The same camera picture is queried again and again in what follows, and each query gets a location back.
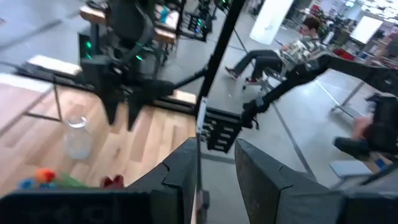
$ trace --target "person's hand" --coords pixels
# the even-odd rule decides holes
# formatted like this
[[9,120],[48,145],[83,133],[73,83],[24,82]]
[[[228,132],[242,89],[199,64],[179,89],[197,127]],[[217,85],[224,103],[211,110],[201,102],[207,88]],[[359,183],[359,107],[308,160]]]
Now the person's hand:
[[288,45],[283,45],[280,49],[281,49],[281,50],[288,50],[288,49],[289,49],[289,46],[288,46]]

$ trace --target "concrete floor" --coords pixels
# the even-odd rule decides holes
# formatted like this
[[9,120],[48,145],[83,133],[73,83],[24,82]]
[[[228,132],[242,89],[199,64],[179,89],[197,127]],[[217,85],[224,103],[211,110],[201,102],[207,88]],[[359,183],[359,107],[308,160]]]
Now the concrete floor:
[[[83,1],[79,0],[0,0],[0,18],[6,21],[0,26],[0,60],[22,63],[42,54],[77,63],[77,32],[88,25],[78,16],[81,5]],[[185,38],[180,40],[177,53],[161,71],[161,78],[176,82],[207,63],[225,18],[222,12],[218,12],[217,17],[214,32],[207,43]],[[259,93],[257,87],[241,92],[242,81],[229,79],[223,70],[224,66],[234,65],[245,55],[244,48],[278,48],[277,43],[265,46],[251,40],[249,33],[253,24],[252,17],[245,14],[239,17],[236,34],[231,37],[211,89],[210,106],[239,113],[241,105]],[[281,29],[276,39],[288,43],[297,36],[293,30]],[[249,75],[251,70],[249,67],[245,75]],[[0,66],[0,72],[10,71],[11,68]],[[202,81],[197,80],[181,89],[197,94]],[[339,112],[330,114],[329,110],[336,101],[343,101],[358,82],[343,73],[329,70],[315,82],[287,93],[266,113],[260,114],[259,131],[245,129],[239,137],[287,166],[314,174],[319,183],[331,186],[337,183],[338,178],[329,168],[329,162],[352,159],[337,150],[332,141],[336,136],[349,135],[352,119]],[[364,87],[351,101],[352,105],[364,112],[366,104],[363,97],[372,92],[370,87]],[[236,179],[233,150],[229,154],[204,150],[202,161],[204,188],[211,194],[208,223],[248,223]]]

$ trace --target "red object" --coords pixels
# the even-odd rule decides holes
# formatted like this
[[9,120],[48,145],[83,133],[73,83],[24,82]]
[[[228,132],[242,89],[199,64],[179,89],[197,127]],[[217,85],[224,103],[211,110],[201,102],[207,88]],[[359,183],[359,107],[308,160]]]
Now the red object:
[[398,35],[398,33],[392,33],[388,36],[390,39],[395,39],[395,37]]
[[35,179],[41,184],[47,184],[54,180],[55,172],[52,169],[40,168],[36,170]]
[[102,189],[123,189],[124,188],[124,178],[122,175],[117,175],[113,180],[109,177],[104,177],[99,185]]
[[313,5],[312,8],[311,8],[311,10],[318,10],[318,9],[319,9],[318,5]]
[[347,59],[350,61],[353,61],[355,56],[348,53],[347,51],[343,50],[343,49],[335,49],[333,50],[333,53],[335,53],[337,56],[343,58],[343,59]]

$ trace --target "seated man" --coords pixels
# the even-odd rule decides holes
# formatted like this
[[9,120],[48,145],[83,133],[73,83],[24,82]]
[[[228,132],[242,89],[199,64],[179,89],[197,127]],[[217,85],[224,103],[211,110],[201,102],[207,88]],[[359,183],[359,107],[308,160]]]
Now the seated man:
[[256,83],[262,78],[262,71],[269,67],[277,72],[282,70],[283,64],[288,67],[294,67],[297,64],[306,61],[311,54],[321,47],[318,38],[318,28],[320,22],[315,17],[308,17],[301,26],[300,33],[303,38],[284,45],[280,50],[253,50],[250,51],[234,68],[226,67],[226,71],[237,79],[244,69],[249,65],[252,59],[256,59],[254,71],[248,80]]

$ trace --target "clear glass cup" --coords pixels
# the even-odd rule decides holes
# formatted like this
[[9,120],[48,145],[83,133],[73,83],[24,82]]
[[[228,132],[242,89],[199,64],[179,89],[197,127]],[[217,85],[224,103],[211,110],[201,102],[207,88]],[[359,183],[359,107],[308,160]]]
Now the clear glass cup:
[[66,121],[65,150],[72,159],[86,159],[91,151],[91,136],[86,130],[85,117],[72,117]]

